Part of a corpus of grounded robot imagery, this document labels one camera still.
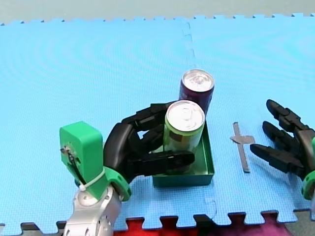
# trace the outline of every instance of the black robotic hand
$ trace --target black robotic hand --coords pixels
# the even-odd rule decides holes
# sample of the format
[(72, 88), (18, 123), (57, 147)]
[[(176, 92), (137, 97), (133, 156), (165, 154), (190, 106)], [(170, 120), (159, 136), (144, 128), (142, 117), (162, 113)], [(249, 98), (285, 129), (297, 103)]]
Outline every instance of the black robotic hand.
[[(165, 114), (172, 103), (151, 104), (117, 123), (104, 145), (104, 166), (130, 183), (136, 176), (164, 174), (193, 163), (195, 157), (189, 151), (152, 153), (163, 144)], [(139, 131), (148, 132), (140, 139)]]
[(279, 130), (271, 123), (264, 121), (262, 129), (275, 143), (277, 149), (252, 144), (251, 151), (276, 169), (284, 173), (294, 173), (305, 180), (302, 194), (306, 199), (310, 199), (315, 188), (315, 157), (312, 148), (315, 131), (304, 125), (301, 118), (289, 108), (284, 108), (273, 100), (268, 100), (266, 105), (284, 130)]

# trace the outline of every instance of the green box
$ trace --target green box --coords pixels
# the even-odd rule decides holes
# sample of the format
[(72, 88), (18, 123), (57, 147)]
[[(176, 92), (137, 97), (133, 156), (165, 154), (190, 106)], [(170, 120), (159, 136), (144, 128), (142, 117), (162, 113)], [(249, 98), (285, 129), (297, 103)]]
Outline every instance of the green box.
[(208, 185), (210, 184), (214, 173), (211, 146), (206, 122), (202, 131), (200, 143), (198, 144), (195, 153), (195, 162), (192, 163), (190, 171), (182, 175), (155, 175), (153, 176), (153, 185), (155, 187)]

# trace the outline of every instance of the soda can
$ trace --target soda can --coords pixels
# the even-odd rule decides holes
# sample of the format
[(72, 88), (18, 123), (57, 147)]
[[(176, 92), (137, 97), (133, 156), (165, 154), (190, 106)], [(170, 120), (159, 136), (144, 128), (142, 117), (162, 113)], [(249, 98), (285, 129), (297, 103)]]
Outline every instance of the soda can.
[(214, 88), (212, 75), (199, 69), (189, 70), (182, 77), (179, 100), (197, 103), (207, 115)]
[[(188, 100), (174, 102), (165, 115), (164, 151), (186, 150), (195, 153), (204, 124), (205, 114), (198, 104)], [(186, 172), (189, 168), (187, 166), (175, 172)]]

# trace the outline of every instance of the gray background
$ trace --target gray background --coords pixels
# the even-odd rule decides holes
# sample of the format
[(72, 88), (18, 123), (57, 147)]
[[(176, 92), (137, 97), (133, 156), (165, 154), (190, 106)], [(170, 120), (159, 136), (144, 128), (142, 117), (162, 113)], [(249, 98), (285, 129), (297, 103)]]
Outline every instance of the gray background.
[[(164, 16), (193, 17), (194, 15), (245, 15), (264, 14), (270, 17), (279, 13), (315, 13), (315, 0), (0, 0), (0, 23), (15, 20), (29, 22), (34, 19), (49, 21), (63, 18), (112, 20), (134, 17)], [(297, 213), (297, 223), (286, 224), (294, 236), (315, 236), (315, 222), (308, 212)]]

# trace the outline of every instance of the silver can top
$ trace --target silver can top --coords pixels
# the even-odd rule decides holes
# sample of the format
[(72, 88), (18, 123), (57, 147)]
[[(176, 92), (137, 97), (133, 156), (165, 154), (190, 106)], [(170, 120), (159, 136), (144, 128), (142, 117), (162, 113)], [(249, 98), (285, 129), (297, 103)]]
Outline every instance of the silver can top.
[(169, 106), (166, 112), (169, 124), (183, 132), (199, 129), (205, 122), (205, 113), (192, 101), (180, 100)]
[(196, 92), (209, 91), (215, 85), (213, 76), (199, 69), (187, 71), (183, 75), (182, 81), (188, 89)]

